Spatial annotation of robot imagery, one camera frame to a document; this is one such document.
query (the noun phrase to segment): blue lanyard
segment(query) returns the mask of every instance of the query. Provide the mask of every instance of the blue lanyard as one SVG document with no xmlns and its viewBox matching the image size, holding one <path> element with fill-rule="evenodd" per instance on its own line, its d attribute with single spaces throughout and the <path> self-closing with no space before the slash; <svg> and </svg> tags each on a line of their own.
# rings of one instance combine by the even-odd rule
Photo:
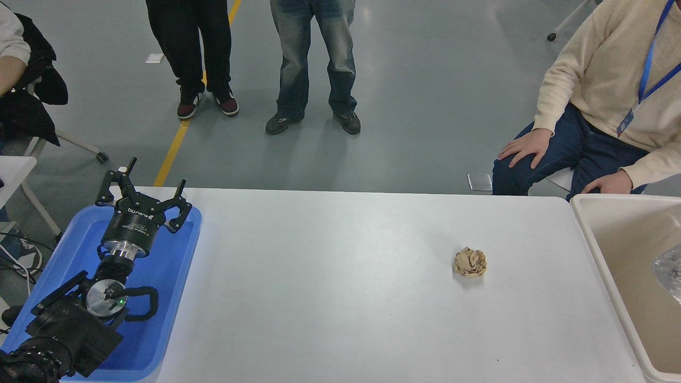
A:
<svg viewBox="0 0 681 383">
<path fill-rule="evenodd" d="M 667 18 L 667 15 L 669 15 L 669 11 L 671 7 L 674 5 L 675 0 L 669 0 L 667 2 L 667 5 L 665 6 L 665 9 L 662 11 L 662 15 L 660 16 L 660 21 L 657 22 L 657 29 L 655 29 L 655 37 L 652 39 L 652 43 L 650 45 L 650 50 L 648 51 L 648 59 L 646 60 L 646 66 L 643 70 L 643 75 L 641 75 L 641 84 L 639 85 L 639 104 L 643 102 L 648 96 L 652 95 L 653 92 L 655 92 L 657 89 L 659 89 L 661 86 L 667 83 L 669 79 L 674 77 L 678 72 L 681 72 L 681 63 L 677 65 L 674 69 L 671 70 L 670 73 L 667 73 L 666 76 L 662 77 L 662 80 L 660 80 L 653 88 L 651 88 L 647 93 L 646 92 L 646 86 L 648 85 L 648 77 L 650 75 L 650 67 L 652 66 L 652 52 L 655 48 L 655 40 L 657 39 L 657 33 L 660 31 L 660 27 L 662 27 L 662 22 Z"/>
</svg>

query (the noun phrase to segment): id badge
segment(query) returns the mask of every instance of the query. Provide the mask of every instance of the id badge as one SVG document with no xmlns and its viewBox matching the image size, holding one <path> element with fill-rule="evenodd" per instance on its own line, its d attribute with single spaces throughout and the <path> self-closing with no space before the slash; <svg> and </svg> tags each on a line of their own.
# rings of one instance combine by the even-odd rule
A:
<svg viewBox="0 0 681 383">
<path fill-rule="evenodd" d="M 633 109 L 629 109 L 629 113 L 627 113 L 626 116 L 624 116 L 624 119 L 620 123 L 620 125 L 617 127 L 617 137 L 622 135 L 624 131 L 628 128 L 629 124 L 631 121 L 634 120 L 634 111 Z"/>
</svg>

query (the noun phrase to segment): white table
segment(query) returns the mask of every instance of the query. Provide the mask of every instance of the white table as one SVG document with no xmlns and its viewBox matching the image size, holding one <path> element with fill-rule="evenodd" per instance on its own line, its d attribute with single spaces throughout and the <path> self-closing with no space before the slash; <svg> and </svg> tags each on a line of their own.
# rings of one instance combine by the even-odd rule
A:
<svg viewBox="0 0 681 383">
<path fill-rule="evenodd" d="M 202 231 L 145 382 L 644 382 L 564 200 L 185 192 Z M 482 278 L 452 274 L 466 246 Z"/>
<path fill-rule="evenodd" d="M 0 207 L 5 206 L 7 200 L 26 179 L 35 164 L 34 157 L 0 155 L 0 179 L 5 183 L 5 186 L 0 187 Z"/>
</svg>

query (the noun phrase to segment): black jacket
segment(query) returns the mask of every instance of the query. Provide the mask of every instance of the black jacket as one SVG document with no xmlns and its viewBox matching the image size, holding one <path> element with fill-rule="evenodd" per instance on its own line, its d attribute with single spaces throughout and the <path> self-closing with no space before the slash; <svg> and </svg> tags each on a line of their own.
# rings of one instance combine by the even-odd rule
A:
<svg viewBox="0 0 681 383">
<path fill-rule="evenodd" d="M 57 60 L 54 49 L 33 21 L 21 14 L 15 14 L 24 26 L 24 41 L 31 47 L 31 58 L 26 71 L 14 88 L 0 97 L 0 122 L 5 132 L 11 136 L 13 132 L 23 132 L 30 136 L 44 138 L 59 146 L 59 139 L 54 132 L 54 122 L 50 118 L 43 103 L 64 105 L 69 101 L 69 94 L 64 80 L 52 62 Z M 35 83 L 34 94 L 27 86 Z"/>
</svg>

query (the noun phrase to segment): man's left hand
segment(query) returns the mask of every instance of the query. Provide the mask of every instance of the man's left hand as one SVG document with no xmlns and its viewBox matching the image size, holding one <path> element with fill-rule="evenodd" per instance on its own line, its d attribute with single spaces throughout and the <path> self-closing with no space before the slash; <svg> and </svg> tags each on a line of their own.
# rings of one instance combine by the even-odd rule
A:
<svg viewBox="0 0 681 383">
<path fill-rule="evenodd" d="M 595 179 L 592 183 L 585 186 L 582 193 L 588 193 L 593 189 L 599 188 L 601 193 L 604 194 L 629 194 L 632 187 L 633 184 L 627 172 L 619 170 L 617 173 Z"/>
</svg>

